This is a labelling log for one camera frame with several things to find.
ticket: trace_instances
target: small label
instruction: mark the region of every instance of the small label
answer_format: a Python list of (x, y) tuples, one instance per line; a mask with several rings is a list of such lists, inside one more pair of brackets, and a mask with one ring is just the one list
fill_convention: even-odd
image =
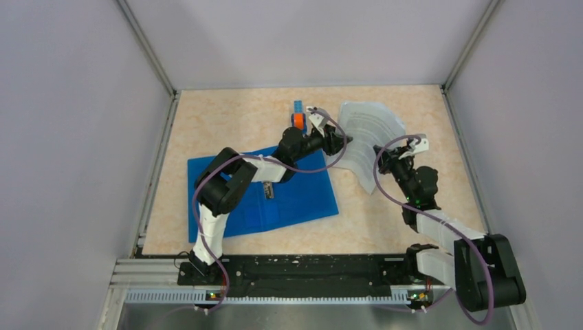
[(264, 181), (263, 182), (263, 193), (265, 194), (266, 199), (273, 199), (273, 183)]

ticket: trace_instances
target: wooden tabletop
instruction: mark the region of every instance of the wooden tabletop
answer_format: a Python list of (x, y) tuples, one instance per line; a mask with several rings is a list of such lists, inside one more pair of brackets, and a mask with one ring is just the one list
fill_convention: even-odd
[[(225, 146), (253, 151), (276, 145), (289, 126), (294, 100), (338, 117), (344, 101), (384, 103), (406, 124), (407, 133), (425, 133), (430, 150), (415, 165), (439, 171), (438, 205), (465, 225), (483, 230), (450, 119), (437, 85), (310, 87), (183, 91), (146, 233), (144, 254), (190, 250), (186, 161), (216, 155)], [(332, 168), (330, 178), (339, 215), (299, 225), (224, 239), (225, 254), (399, 253), (430, 242), (403, 222), (401, 208), (378, 190), (362, 189), (349, 170)], [(390, 175), (381, 182), (404, 200)]]

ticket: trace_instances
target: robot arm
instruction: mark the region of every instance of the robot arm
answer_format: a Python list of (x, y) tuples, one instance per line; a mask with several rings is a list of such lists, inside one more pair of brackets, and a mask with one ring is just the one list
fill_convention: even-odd
[[(289, 127), (282, 134), (281, 141), (272, 155), (259, 159), (238, 159), (223, 168), (210, 178), (202, 187), (197, 202), (200, 209), (200, 221), (206, 243), (212, 253), (223, 255), (223, 235), (227, 219), (231, 211), (239, 204), (245, 191), (252, 182), (287, 182), (294, 171), (281, 164), (268, 162), (265, 159), (275, 159), (292, 168), (298, 168), (297, 161), (322, 149), (327, 155), (335, 155), (344, 147), (344, 138), (336, 133), (336, 128), (327, 124), (327, 120), (318, 113), (309, 116), (313, 129), (309, 135), (303, 135), (300, 129)], [(197, 178), (195, 186), (207, 178), (213, 171), (229, 159), (238, 156), (235, 150), (224, 148)], [(215, 262), (209, 250), (202, 243), (201, 231), (188, 258), (203, 275), (208, 274), (209, 267)]]
[[(409, 140), (407, 146), (385, 151), (378, 165), (379, 173), (392, 174), (407, 199), (407, 206), (434, 215), (467, 236), (478, 248), (488, 265), (494, 287), (494, 306), (521, 304), (526, 300), (526, 290), (506, 237), (486, 234), (464, 226), (449, 218), (435, 201), (437, 170), (420, 166), (414, 168), (415, 155), (429, 149), (426, 136), (421, 141)], [(380, 147), (374, 147), (378, 154)], [(464, 307), (469, 311), (487, 309), (488, 292), (485, 275), (478, 258), (469, 245), (442, 223), (403, 207), (403, 219), (420, 234), (435, 240), (443, 250), (431, 244), (414, 244), (407, 249), (405, 268), (411, 274), (436, 278), (456, 290)]]

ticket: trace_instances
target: black bracket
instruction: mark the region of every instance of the black bracket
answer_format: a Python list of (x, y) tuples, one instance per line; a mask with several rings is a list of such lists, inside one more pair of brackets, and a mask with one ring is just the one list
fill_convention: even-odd
[(403, 260), (405, 274), (410, 274), (414, 277), (425, 276), (419, 272), (419, 268), (417, 267), (417, 253), (423, 250), (437, 248), (438, 247), (433, 244), (413, 244), (412, 246), (407, 247), (407, 252), (405, 252), (405, 259)]
[(464, 240), (454, 242), (456, 292), (468, 311), (487, 309), (488, 299), (494, 307), (519, 305), (527, 298), (514, 253), (508, 239), (501, 234), (487, 235), (472, 241), (488, 264), (494, 297), (489, 297), (485, 275), (478, 258)]
[[(232, 148), (224, 148), (197, 178), (195, 188), (212, 171), (238, 155), (239, 153)], [(255, 172), (257, 172), (257, 167), (244, 159), (238, 159), (211, 177), (207, 184), (202, 187), (197, 199), (212, 211), (213, 216), (230, 213), (243, 198)], [(227, 180), (221, 174), (231, 175), (231, 178)]]

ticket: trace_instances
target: aluminum frame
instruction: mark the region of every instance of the aluminum frame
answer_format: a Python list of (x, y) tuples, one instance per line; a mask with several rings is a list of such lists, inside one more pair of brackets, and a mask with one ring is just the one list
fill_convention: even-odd
[[(142, 206), (142, 212), (140, 215), (140, 222), (137, 233), (135, 235), (135, 245), (131, 253), (130, 259), (120, 259), (116, 263), (115, 269), (113, 271), (111, 282), (109, 286), (109, 291), (107, 294), (106, 301), (102, 310), (102, 316), (99, 322), (98, 329), (113, 330), (117, 329), (120, 317), (122, 315), (122, 308), (125, 298), (130, 289), (143, 288), (143, 289), (160, 289), (160, 288), (178, 288), (177, 280), (177, 269), (173, 265), (174, 260), (171, 258), (160, 258), (160, 259), (131, 259), (135, 253), (137, 247), (143, 246), (147, 223), (150, 217), (153, 200), (157, 190), (157, 183), (160, 178), (160, 172), (162, 169), (162, 164), (164, 162), (164, 156), (166, 154), (166, 148), (168, 146), (169, 137), (171, 134), (172, 124), (175, 118), (177, 105), (179, 102), (180, 92), (177, 92), (171, 81), (169, 80), (162, 64), (156, 57), (145, 33), (142, 31), (138, 20), (133, 15), (126, 0), (114, 0), (120, 11), (123, 13), (125, 19), (127, 20), (129, 27), (131, 28), (136, 41), (139, 43), (140, 47), (144, 50), (144, 55), (148, 59), (153, 71), (156, 76), (163, 84), (166, 91), (173, 96), (173, 100), (168, 109), (168, 116), (166, 118), (166, 124), (164, 125), (164, 130), (159, 145), (157, 146), (157, 156), (155, 158), (155, 163), (150, 176), (149, 189), (144, 197), (144, 203)], [(448, 75), (446, 81), (441, 86), (441, 93), (443, 96), (443, 101), (447, 109), (448, 115), (450, 117), (452, 128), (454, 129), (454, 134), (456, 137), (456, 142), (462, 154), (465, 169), (470, 178), (470, 185), (472, 187), (472, 192), (474, 193), (474, 199), (478, 204), (478, 210), (480, 212), (483, 224), (488, 231), (492, 231), (491, 225), (488, 221), (490, 218), (489, 211), (483, 205), (481, 196), (483, 195), (481, 188), (479, 186), (479, 181), (475, 174), (475, 167), (473, 165), (471, 156), (468, 154), (468, 146), (463, 137), (463, 132), (459, 126), (455, 108), (450, 99), (449, 90), (451, 86), (455, 83), (459, 72), (463, 69), (464, 64), (469, 60), (472, 52), (475, 49), (477, 43), (479, 43), (481, 36), (483, 35), (486, 27), (491, 22), (491, 18), (495, 15), (497, 10), (499, 10), (503, 0), (491, 0), (487, 6), (483, 16), (476, 25), (471, 37), (466, 43), (464, 50), (460, 54), (455, 66)], [(216, 287), (195, 287), (195, 289), (216, 289)], [(395, 289), (418, 289), (415, 285), (409, 286), (395, 286)], [(508, 313), (511, 314), (511, 319), (514, 321), (515, 329), (541, 329), (540, 323), (536, 317), (536, 313), (532, 306), (530, 300), (523, 305), (513, 306), (506, 309)]]

